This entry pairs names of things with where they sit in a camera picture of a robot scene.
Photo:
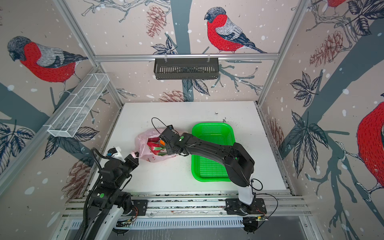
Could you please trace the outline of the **pink plastic bag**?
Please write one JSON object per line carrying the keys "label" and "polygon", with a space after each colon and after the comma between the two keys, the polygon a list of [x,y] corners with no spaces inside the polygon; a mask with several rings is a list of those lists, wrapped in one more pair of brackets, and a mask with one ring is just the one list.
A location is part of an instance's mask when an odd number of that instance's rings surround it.
{"label": "pink plastic bag", "polygon": [[150,163],[159,163],[167,159],[175,158],[176,156],[178,156],[178,155],[156,156],[151,152],[150,148],[147,146],[148,138],[160,137],[160,134],[163,130],[164,129],[158,129],[158,130],[150,129],[137,135],[137,137],[135,138],[134,152],[139,153],[139,159],[148,161]]}

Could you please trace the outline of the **green plastic basket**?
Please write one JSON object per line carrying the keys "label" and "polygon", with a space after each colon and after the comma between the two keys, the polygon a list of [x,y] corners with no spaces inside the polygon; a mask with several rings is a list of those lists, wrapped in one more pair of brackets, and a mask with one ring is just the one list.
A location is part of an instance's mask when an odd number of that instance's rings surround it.
{"label": "green plastic basket", "polygon": [[[192,129],[192,135],[207,142],[232,146],[236,139],[233,128],[226,123],[199,123]],[[200,182],[228,182],[226,168],[221,164],[197,155],[191,157],[191,172]]]}

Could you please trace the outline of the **white mesh wall shelf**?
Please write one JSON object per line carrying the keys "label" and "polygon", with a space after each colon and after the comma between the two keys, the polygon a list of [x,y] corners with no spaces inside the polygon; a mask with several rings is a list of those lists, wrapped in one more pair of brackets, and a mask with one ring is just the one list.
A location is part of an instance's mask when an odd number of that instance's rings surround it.
{"label": "white mesh wall shelf", "polygon": [[73,138],[110,79],[107,74],[87,75],[80,90],[70,95],[70,102],[48,128],[53,137]]}

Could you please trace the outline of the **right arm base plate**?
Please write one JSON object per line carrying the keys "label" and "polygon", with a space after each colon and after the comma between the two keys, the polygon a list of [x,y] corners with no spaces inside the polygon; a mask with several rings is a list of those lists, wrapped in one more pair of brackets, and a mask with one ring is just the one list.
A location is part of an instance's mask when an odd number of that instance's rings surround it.
{"label": "right arm base plate", "polygon": [[263,199],[254,198],[250,205],[242,203],[239,199],[226,199],[225,211],[228,215],[266,215],[266,205]]}

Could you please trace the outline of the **red dragon fruit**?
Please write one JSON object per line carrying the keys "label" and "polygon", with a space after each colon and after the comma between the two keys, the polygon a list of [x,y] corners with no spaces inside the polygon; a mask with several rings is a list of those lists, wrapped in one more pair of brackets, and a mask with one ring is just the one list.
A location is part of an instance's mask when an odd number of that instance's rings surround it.
{"label": "red dragon fruit", "polygon": [[156,156],[167,155],[166,144],[159,137],[148,138],[147,146],[150,148],[151,152]]}

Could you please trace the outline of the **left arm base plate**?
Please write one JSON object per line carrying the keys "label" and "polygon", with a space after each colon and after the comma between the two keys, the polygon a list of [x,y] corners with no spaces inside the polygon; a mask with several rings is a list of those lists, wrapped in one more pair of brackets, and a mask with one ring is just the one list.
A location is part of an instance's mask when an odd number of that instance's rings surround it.
{"label": "left arm base plate", "polygon": [[108,216],[139,217],[145,216],[148,208],[148,200],[125,200],[117,202],[110,209]]}

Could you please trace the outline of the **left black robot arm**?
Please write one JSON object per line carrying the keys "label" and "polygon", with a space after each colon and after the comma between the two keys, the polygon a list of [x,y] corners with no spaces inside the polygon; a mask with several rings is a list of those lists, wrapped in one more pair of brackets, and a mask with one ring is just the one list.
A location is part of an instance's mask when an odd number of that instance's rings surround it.
{"label": "left black robot arm", "polygon": [[118,158],[119,153],[117,148],[112,148],[103,156],[96,148],[91,149],[99,175],[86,197],[83,221],[75,240],[106,240],[111,232],[123,235],[128,231],[115,227],[126,227],[137,220],[139,209],[132,195],[123,188],[139,165],[139,153],[132,152],[123,160]]}

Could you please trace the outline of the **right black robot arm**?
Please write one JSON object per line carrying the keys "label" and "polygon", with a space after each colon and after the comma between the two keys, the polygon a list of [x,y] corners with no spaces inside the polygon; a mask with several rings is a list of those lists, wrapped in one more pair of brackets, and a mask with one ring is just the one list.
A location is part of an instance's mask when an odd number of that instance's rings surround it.
{"label": "right black robot arm", "polygon": [[251,178],[255,161],[239,143],[219,145],[201,140],[189,133],[179,135],[172,125],[160,134],[168,155],[194,155],[213,160],[226,168],[229,179],[238,186],[239,201],[250,206],[254,201]]}

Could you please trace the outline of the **aluminium mounting rail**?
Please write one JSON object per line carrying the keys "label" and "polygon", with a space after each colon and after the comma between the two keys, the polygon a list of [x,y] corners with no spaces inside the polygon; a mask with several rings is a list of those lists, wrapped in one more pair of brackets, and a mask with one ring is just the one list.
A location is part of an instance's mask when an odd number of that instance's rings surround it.
{"label": "aluminium mounting rail", "polygon": [[[133,201],[147,200],[146,218],[202,218],[224,217],[226,199],[237,196],[228,194],[197,194],[197,195],[134,195]],[[287,193],[274,195],[257,194],[257,198],[264,200],[266,215],[272,217],[302,217],[312,213],[303,197],[292,196]]]}

